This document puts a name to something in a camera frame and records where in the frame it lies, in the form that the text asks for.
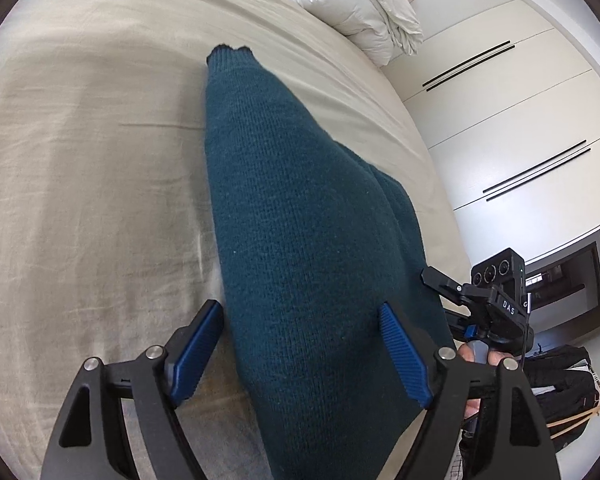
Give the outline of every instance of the bed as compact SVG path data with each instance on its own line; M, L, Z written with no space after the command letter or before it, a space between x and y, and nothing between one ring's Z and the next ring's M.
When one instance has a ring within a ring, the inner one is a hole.
M222 301L203 152L205 57L218 43L250 46L327 132L397 179L428 263L469 275L394 89L295 3L20 0L0 27L0 455L20 480L38 478L85 358L134 358L207 298ZM140 475L152 478L125 410ZM178 416L210 479L270 478L228 338Z

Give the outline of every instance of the floor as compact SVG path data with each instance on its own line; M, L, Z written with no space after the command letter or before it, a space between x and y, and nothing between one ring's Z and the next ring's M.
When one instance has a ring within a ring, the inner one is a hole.
M600 333L581 343L600 378ZM562 480L582 480L600 456L600 415L592 418L582 436L557 454Z

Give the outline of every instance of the cabinet door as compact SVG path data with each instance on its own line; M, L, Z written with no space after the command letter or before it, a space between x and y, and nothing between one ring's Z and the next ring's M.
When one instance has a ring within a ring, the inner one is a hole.
M443 30L425 41L417 56L398 56L382 72L406 101L421 92L425 82L481 52L505 41L515 44L550 28L525 2L513 0Z
M445 140L429 153L456 209L496 194L550 165L557 155L599 138L600 78L589 70Z
M554 28L406 101L428 148L502 110L590 70Z
M507 247L529 263L590 234L600 228L600 139L456 219L472 264Z

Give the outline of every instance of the wooden stick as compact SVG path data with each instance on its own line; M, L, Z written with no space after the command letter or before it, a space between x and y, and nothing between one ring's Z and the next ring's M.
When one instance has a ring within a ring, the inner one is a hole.
M556 436L562 435L563 433L565 433L569 430L572 430L576 426L579 426L585 420L589 420L593 415L597 415L598 413L600 413L600 404L597 405L595 408L591 408L590 410L587 410L586 412L577 413L576 415L568 416L567 418L563 418L562 420L556 420L555 422L551 422L551 423L547 424L546 426L548 428L553 428L554 426L560 426L561 424L566 424L567 422L571 422L572 420L576 420L577 418L582 418L583 416L587 417L587 418L584 418L583 420L578 421L576 424L574 424L573 426L570 426L566 430L560 431L559 433L556 433L551 436L551 438L555 438Z

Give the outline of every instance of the teal knit sweater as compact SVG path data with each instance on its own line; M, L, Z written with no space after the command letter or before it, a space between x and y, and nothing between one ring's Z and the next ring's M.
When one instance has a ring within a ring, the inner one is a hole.
M238 373L276 480L374 480L419 407L378 307L451 345L394 179L334 142L248 48L207 59L206 163Z

